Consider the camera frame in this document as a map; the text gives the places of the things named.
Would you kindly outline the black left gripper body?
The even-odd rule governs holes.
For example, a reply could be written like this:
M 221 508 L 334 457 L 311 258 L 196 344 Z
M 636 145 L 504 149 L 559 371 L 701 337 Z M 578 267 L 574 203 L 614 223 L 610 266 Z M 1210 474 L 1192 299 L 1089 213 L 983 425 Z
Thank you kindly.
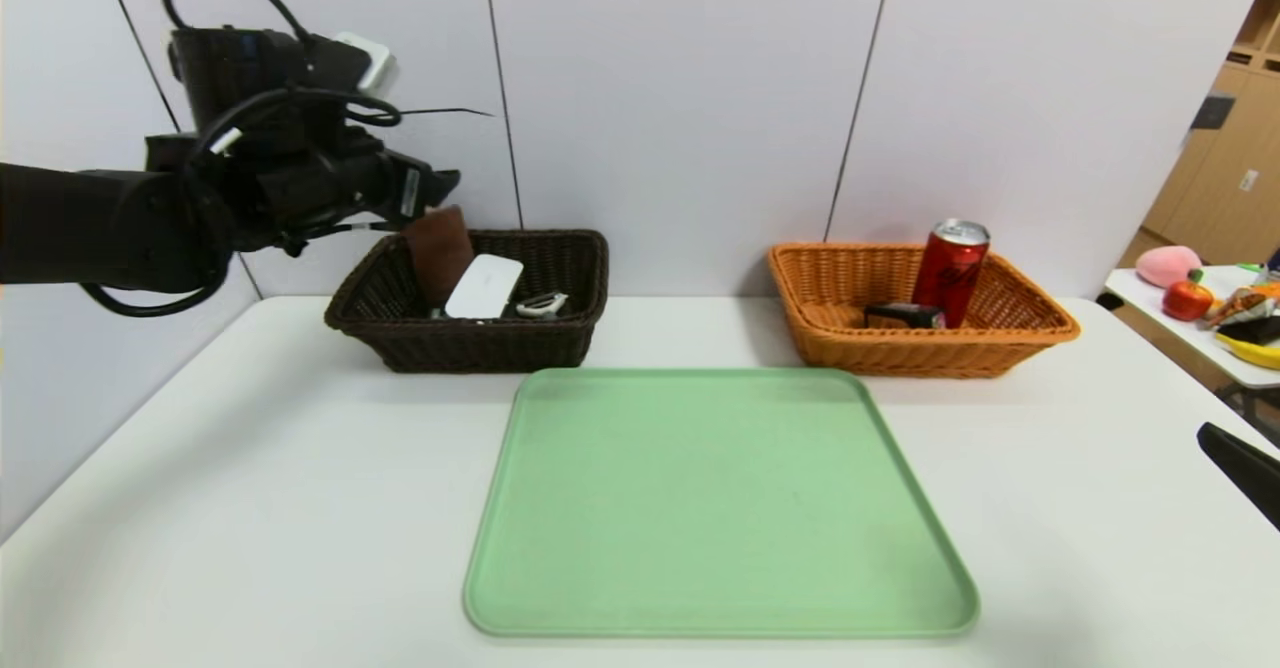
M 335 163 L 335 221 L 355 230 L 399 232 L 429 206 L 430 166 L 393 150 L 374 150 Z

